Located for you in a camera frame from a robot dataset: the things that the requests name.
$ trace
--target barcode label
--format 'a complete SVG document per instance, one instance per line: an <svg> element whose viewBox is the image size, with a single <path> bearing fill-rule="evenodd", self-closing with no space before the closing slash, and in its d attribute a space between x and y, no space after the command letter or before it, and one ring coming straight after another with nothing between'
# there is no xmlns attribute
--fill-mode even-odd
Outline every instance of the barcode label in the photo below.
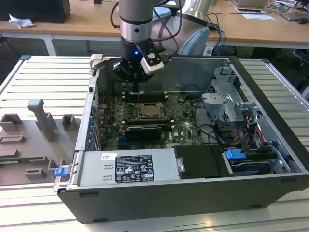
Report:
<svg viewBox="0 0 309 232"><path fill-rule="evenodd" d="M116 156L117 153L102 153L102 160L114 160Z"/></svg>

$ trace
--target motherboard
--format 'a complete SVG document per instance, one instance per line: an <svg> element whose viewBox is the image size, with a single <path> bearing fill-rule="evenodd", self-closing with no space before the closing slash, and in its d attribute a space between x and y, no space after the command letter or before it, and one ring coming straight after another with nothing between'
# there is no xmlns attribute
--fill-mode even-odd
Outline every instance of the motherboard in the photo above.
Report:
<svg viewBox="0 0 309 232"><path fill-rule="evenodd" d="M173 148L203 144L185 94L105 96L99 106L104 150Z"/></svg>

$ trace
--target black plastic cover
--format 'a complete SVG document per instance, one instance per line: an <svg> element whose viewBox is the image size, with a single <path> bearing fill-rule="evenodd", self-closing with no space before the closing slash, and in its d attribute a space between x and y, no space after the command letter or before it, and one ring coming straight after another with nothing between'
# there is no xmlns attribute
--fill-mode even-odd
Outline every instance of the black plastic cover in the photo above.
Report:
<svg viewBox="0 0 309 232"><path fill-rule="evenodd" d="M181 179L229 177L219 145L180 145L174 150L176 158L183 160Z"/></svg>

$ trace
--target laptop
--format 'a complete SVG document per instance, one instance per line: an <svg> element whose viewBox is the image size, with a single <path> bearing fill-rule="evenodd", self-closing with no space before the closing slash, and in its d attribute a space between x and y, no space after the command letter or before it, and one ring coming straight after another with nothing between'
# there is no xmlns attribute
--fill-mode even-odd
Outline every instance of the laptop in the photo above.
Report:
<svg viewBox="0 0 309 232"><path fill-rule="evenodd" d="M291 1L291 0L276 1L276 3L292 8L296 8L296 6L298 6L298 1Z"/></svg>
<svg viewBox="0 0 309 232"><path fill-rule="evenodd" d="M237 6L264 7L268 0L232 0Z"/></svg>
<svg viewBox="0 0 309 232"><path fill-rule="evenodd" d="M309 20L309 14L302 14L302 13L287 13L287 12L279 12L281 16L286 18L287 20L290 21L295 21L299 20L301 18L306 18Z"/></svg>

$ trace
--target floor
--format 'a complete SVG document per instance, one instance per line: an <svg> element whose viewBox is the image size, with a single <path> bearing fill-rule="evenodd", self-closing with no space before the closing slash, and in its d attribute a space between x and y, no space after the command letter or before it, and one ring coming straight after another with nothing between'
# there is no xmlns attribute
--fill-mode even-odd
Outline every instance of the floor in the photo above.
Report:
<svg viewBox="0 0 309 232"><path fill-rule="evenodd" d="M11 38L9 43L19 55L47 56L48 52L43 40ZM90 41L92 51L88 52L85 41L54 40L54 45L59 56L90 56L92 53L106 55L120 54L120 42ZM233 55L234 47L224 47L222 55ZM253 48L236 47L238 58L250 58ZM283 49L276 53L271 60L274 66L297 87L305 87L304 77L309 73L309 65L300 66L299 60L293 56L292 49ZM0 47L0 83L10 73L19 56L4 42Z"/></svg>

